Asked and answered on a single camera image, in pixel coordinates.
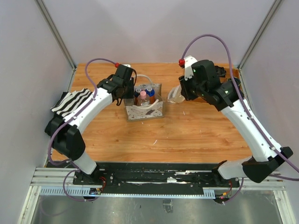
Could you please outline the dark blue pump bottle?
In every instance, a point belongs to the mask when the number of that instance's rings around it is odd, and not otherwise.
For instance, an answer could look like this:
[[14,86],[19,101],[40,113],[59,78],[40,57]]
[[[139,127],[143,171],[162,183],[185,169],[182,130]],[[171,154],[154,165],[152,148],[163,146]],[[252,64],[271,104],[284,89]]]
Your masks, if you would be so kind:
[[138,97],[141,93],[141,88],[136,88],[134,91],[134,101],[135,101],[135,105],[138,104]]

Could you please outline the clear bottle pink cap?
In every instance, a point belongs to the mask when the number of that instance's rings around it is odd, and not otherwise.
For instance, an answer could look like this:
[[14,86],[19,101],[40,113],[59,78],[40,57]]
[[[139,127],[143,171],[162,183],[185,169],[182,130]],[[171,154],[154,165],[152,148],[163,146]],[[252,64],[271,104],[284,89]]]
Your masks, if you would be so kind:
[[149,96],[147,95],[146,91],[141,91],[138,97],[138,106],[147,106],[150,104]]

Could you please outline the clear bottle white cap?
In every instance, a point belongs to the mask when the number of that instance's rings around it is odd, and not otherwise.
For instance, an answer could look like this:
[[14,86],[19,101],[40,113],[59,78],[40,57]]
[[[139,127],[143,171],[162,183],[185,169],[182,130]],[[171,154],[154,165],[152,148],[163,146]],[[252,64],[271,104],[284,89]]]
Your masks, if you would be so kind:
[[169,92],[167,101],[173,104],[179,104],[185,101],[184,96],[181,94],[182,88],[181,85],[178,85]]

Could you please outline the black white striped cloth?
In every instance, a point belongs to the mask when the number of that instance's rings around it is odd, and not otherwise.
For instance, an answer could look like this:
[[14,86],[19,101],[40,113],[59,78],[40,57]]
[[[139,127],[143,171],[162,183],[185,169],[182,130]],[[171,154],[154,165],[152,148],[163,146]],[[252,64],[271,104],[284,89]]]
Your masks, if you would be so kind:
[[45,133],[52,137],[53,133],[65,123],[64,118],[73,113],[91,95],[92,92],[87,88],[79,91],[63,92],[59,101],[50,109],[54,114],[45,128]]

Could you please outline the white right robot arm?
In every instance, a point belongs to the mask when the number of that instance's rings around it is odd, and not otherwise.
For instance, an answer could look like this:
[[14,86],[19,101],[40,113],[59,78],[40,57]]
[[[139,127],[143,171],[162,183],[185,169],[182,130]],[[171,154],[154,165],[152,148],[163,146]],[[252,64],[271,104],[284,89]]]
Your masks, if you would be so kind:
[[248,144],[252,155],[238,161],[222,161],[214,169],[212,182],[221,187],[229,179],[247,177],[260,183],[293,155],[265,130],[248,108],[247,100],[235,78],[221,82],[218,69],[210,60],[197,61],[189,56],[179,60],[184,75],[179,78],[186,100],[204,99],[225,115]]

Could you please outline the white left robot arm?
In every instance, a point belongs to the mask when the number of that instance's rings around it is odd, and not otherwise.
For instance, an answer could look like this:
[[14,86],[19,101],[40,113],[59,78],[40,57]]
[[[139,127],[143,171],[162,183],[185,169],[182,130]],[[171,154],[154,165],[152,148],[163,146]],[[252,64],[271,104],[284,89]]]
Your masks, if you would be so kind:
[[118,64],[116,72],[98,84],[94,91],[75,111],[64,118],[55,117],[49,122],[47,129],[50,135],[48,159],[55,166],[61,165],[51,158],[54,149],[67,157],[74,167],[84,173],[84,180],[94,185],[100,180],[97,164],[85,151],[82,133],[92,120],[114,101],[120,105],[127,92],[133,89],[136,71],[123,64]]

